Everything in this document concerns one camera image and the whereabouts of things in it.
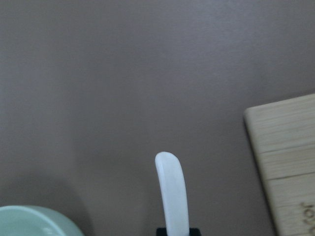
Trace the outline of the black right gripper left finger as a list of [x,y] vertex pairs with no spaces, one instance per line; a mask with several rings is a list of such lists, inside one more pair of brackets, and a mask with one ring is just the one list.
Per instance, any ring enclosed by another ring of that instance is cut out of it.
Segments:
[[166,228],[157,228],[156,229],[156,236],[167,236]]

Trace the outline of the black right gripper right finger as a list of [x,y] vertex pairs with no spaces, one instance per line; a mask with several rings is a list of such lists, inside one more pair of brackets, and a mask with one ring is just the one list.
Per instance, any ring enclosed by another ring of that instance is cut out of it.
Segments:
[[190,228],[189,236],[201,236],[201,232],[198,228]]

